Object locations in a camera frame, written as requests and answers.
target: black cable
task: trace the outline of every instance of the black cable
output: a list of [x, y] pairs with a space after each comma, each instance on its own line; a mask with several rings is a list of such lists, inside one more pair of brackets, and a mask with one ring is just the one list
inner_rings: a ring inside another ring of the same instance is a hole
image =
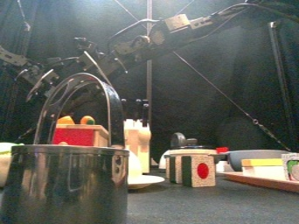
[[142, 24], [153, 23], [157, 24], [161, 20], [153, 20], [153, 19], [142, 19], [137, 23], [131, 24], [126, 29], [119, 31], [107, 41], [107, 53], [111, 53], [110, 51], [110, 44], [115, 38], [118, 38], [121, 35], [123, 35], [126, 32], [133, 30], [135, 27], [138, 27]]
[[285, 13], [282, 13], [279, 10], [274, 10], [273, 8], [269, 8], [266, 6], [261, 6], [259, 4], [254, 4], [254, 3], [239, 3], [239, 4], [235, 4], [233, 6], [230, 6], [227, 9], [219, 11], [219, 12], [215, 12], [213, 14], [213, 16], [221, 16], [221, 13], [226, 13], [227, 11], [231, 11], [239, 7], [247, 7], [245, 10], [242, 10], [239, 13], [237, 13], [235, 15], [233, 15], [209, 34], [206, 34], [205, 36], [202, 36], [201, 38], [197, 38], [195, 40], [201, 40], [201, 39], [205, 39], [207, 38], [211, 34], [214, 34], [215, 32], [219, 31], [219, 29], [237, 17], [239, 16], [241, 14], [243, 14], [246, 11], [250, 10], [251, 7], [258, 7], [261, 10], [267, 10], [273, 13], [275, 13], [277, 15], [279, 15], [281, 17], [285, 17], [285, 18], [289, 18], [292, 19], [293, 21], [296, 21], [297, 23], [299, 23], [299, 19], [296, 19], [294, 17], [286, 15]]

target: dark table surface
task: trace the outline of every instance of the dark table surface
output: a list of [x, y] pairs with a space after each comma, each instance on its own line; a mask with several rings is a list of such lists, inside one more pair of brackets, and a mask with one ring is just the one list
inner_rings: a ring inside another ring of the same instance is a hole
[[[165, 176], [157, 169], [151, 175]], [[299, 223], [299, 193], [245, 185], [217, 176], [217, 186], [170, 183], [130, 190], [127, 224]]]

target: black backdrop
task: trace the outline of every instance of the black backdrop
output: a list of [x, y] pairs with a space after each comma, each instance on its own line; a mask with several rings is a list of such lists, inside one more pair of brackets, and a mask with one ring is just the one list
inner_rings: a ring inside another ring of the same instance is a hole
[[[243, 1], [154, 0], [154, 19], [169, 18], [178, 12], [187, 14], [190, 19], [206, 17], [238, 3]], [[23, 0], [22, 5], [33, 29], [25, 31], [18, 1], [3, 1], [0, 44], [10, 52], [25, 54], [42, 63], [47, 58], [78, 56], [73, 41], [75, 37], [89, 38], [106, 52], [109, 38], [138, 19], [146, 18], [147, 13], [147, 1], [142, 0]], [[146, 34], [143, 26], [135, 28], [119, 41], [130, 40], [139, 34]], [[222, 93], [297, 151], [299, 41], [296, 22], [282, 20], [279, 37], [296, 138], [290, 135], [286, 120], [267, 24], [255, 29], [234, 27], [187, 45], [177, 52]], [[14, 76], [15, 73], [9, 68], [0, 71], [2, 141], [11, 142], [37, 124], [45, 102], [45, 99], [38, 99], [26, 103], [30, 87], [23, 82], [15, 82]], [[174, 132], [198, 138], [201, 144], [229, 146], [233, 150], [282, 148], [173, 53], [154, 59], [153, 76], [151, 153], [157, 161], [170, 148]], [[145, 99], [146, 65], [130, 69], [129, 74], [119, 75], [111, 82], [121, 98]], [[91, 103], [83, 108], [97, 106]], [[81, 114], [94, 111], [97, 110], [81, 111]], [[31, 137], [23, 140], [25, 143], [31, 141]]]

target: wooden block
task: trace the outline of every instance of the wooden block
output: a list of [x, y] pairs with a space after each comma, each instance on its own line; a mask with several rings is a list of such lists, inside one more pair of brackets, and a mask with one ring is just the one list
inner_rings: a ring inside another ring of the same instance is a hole
[[182, 157], [182, 184], [191, 187], [217, 185], [213, 156], [197, 155]]
[[170, 155], [165, 156], [165, 162], [166, 162], [166, 174], [165, 177], [169, 179], [170, 178]]
[[69, 145], [109, 146], [109, 131], [102, 125], [58, 124], [53, 143]]

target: small object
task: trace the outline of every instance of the small object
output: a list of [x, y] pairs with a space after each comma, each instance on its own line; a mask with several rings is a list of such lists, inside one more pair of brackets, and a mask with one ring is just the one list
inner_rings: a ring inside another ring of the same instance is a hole
[[242, 159], [251, 158], [282, 158], [288, 154], [286, 150], [231, 150], [229, 154], [229, 163], [235, 172], [242, 172]]
[[181, 132], [174, 133], [173, 140], [171, 140], [171, 148], [175, 149], [181, 146], [186, 146], [186, 144], [187, 144], [187, 140], [183, 133]]
[[129, 189], [135, 190], [165, 181], [165, 178], [151, 175], [143, 175], [143, 167], [137, 154], [130, 151], [129, 157]]
[[229, 147], [218, 147], [217, 148], [217, 152], [221, 154], [221, 153], [225, 153], [225, 152], [229, 152], [230, 151], [230, 148]]
[[286, 180], [284, 159], [242, 159], [243, 175], [263, 179]]
[[81, 121], [79, 121], [79, 124], [90, 124], [90, 125], [94, 125], [97, 122], [95, 122], [95, 119], [93, 116], [90, 115], [85, 115], [82, 118], [81, 118]]
[[66, 115], [58, 120], [58, 124], [75, 124], [70, 115]]
[[198, 144], [198, 139], [197, 138], [189, 138], [186, 140], [186, 142], [187, 142], [187, 145], [197, 145]]
[[183, 183], [182, 156], [210, 154], [217, 155], [217, 151], [207, 149], [170, 150], [170, 181], [177, 184]]
[[299, 181], [299, 153], [290, 153], [282, 156], [285, 165], [285, 178]]
[[182, 157], [182, 184], [191, 187], [215, 186], [215, 164], [210, 155]]
[[175, 184], [183, 183], [182, 156], [170, 157], [170, 181]]

